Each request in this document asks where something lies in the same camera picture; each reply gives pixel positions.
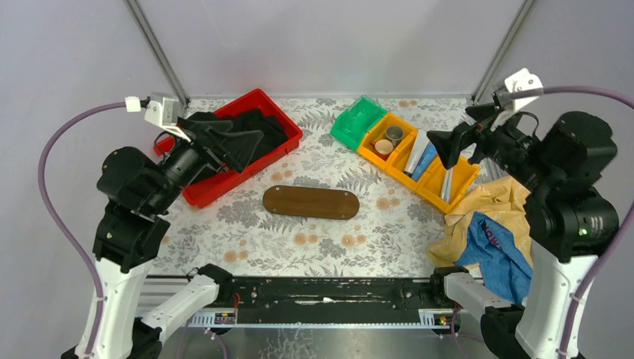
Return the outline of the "grey metal cup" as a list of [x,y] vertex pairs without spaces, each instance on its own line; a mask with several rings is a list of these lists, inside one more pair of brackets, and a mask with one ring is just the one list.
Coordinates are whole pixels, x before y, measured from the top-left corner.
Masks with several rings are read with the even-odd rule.
[[390,125],[385,130],[385,138],[394,146],[397,147],[404,137],[404,130],[397,125]]

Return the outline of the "orange ceramic cup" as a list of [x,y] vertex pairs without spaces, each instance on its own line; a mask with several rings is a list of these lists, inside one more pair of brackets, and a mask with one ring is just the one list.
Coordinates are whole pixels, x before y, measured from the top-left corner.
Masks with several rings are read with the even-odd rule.
[[387,139],[371,141],[370,144],[373,153],[384,161],[386,161],[394,151],[394,146]]

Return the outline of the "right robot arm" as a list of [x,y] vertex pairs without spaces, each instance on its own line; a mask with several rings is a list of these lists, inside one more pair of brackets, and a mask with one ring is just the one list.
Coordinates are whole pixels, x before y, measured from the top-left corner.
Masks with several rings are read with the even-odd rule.
[[594,184],[617,154],[612,129],[581,111],[560,116],[544,138],[523,134],[516,113],[501,126],[495,105],[467,108],[473,123],[427,136],[445,168],[474,145],[472,162],[491,159],[529,191],[524,206],[534,273],[525,304],[514,304],[460,266],[436,269],[428,296],[456,303],[476,318],[498,358],[578,358],[582,303],[597,265],[615,246],[621,222]]

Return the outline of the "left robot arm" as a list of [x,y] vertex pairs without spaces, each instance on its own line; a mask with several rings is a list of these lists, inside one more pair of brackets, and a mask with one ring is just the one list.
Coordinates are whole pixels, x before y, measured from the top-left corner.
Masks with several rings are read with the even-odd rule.
[[134,147],[122,147],[104,161],[97,188],[108,197],[93,253],[101,293],[90,308],[80,343],[66,358],[157,358],[167,339],[199,309],[223,307],[232,297],[230,274],[203,267],[190,283],[142,317],[136,316],[141,289],[169,223],[172,203],[207,167],[241,171],[263,134],[233,131],[229,120],[180,120],[185,135],[154,162]]

